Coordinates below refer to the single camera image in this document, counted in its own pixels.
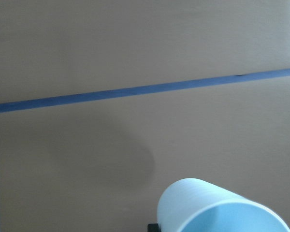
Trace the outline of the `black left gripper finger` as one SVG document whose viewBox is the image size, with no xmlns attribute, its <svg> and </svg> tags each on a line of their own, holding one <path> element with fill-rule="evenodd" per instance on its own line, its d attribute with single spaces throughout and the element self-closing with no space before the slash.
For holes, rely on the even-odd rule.
<svg viewBox="0 0 290 232">
<path fill-rule="evenodd" d="M 147 232 L 161 232 L 159 224 L 151 223 L 147 225 Z"/>
</svg>

